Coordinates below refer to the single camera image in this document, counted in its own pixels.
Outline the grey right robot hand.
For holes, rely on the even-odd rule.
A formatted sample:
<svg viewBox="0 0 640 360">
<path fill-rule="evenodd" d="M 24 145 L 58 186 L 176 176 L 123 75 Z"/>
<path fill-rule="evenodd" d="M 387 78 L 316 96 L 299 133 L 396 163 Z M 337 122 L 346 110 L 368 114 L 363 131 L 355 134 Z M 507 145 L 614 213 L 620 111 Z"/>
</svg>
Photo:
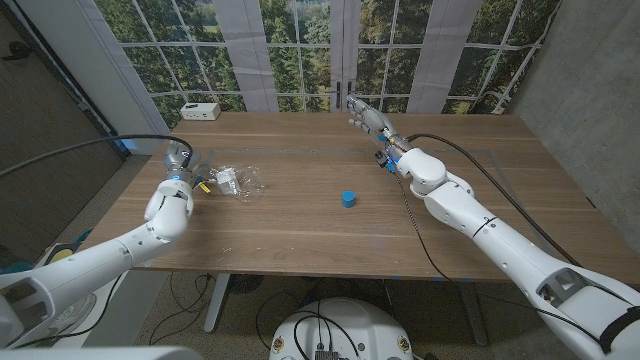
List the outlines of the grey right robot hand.
<svg viewBox="0 0 640 360">
<path fill-rule="evenodd" d="M 346 97 L 348 110 L 353 115 L 348 123 L 369 135 L 380 152 L 393 163 L 412 149 L 409 142 L 399 135 L 391 120 L 376 108 L 354 95 Z"/>
</svg>

